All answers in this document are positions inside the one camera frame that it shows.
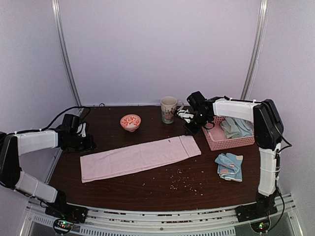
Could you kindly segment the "large pink towel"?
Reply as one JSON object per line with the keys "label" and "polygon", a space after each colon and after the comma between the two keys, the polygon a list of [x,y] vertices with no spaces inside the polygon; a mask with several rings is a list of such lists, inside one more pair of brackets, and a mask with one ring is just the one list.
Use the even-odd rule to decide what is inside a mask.
{"label": "large pink towel", "polygon": [[177,136],[80,157],[81,182],[129,175],[201,154],[194,137]]}

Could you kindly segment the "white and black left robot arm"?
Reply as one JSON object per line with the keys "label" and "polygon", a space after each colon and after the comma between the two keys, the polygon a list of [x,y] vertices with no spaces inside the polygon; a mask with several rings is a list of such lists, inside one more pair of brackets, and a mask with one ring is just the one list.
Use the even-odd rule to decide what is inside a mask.
{"label": "white and black left robot arm", "polygon": [[71,213],[71,208],[66,202],[65,193],[24,172],[20,166],[19,157],[43,149],[73,149],[76,153],[95,149],[93,136],[87,134],[88,126],[79,116],[66,114],[61,125],[55,129],[1,133],[1,184],[6,188],[44,201],[51,206],[52,211],[59,218],[67,218]]}

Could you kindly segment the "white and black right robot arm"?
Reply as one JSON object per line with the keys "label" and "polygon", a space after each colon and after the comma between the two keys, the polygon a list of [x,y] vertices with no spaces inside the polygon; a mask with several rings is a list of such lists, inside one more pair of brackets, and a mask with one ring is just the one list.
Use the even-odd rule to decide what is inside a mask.
{"label": "white and black right robot arm", "polygon": [[254,140],[260,152],[260,182],[252,212],[257,217],[264,216],[274,206],[284,131],[273,100],[246,101],[226,96],[206,99],[196,91],[187,101],[195,112],[184,125],[188,135],[197,134],[214,117],[240,118],[253,124]]}

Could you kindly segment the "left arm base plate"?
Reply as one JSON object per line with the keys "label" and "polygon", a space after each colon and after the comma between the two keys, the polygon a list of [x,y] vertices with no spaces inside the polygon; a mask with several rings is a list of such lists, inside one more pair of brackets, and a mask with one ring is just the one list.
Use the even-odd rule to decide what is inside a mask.
{"label": "left arm base plate", "polygon": [[65,209],[57,209],[55,206],[48,205],[45,213],[55,218],[64,219],[73,223],[85,223],[88,209],[82,206],[67,205]]}

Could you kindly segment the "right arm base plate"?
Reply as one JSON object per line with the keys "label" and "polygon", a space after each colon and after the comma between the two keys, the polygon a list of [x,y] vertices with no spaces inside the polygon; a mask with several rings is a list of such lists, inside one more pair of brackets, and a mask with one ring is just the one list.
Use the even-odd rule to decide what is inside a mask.
{"label": "right arm base plate", "polygon": [[278,212],[276,206],[271,206],[268,209],[262,209],[257,203],[249,205],[240,205],[235,208],[238,222],[252,221],[263,217],[268,217],[271,214]]}

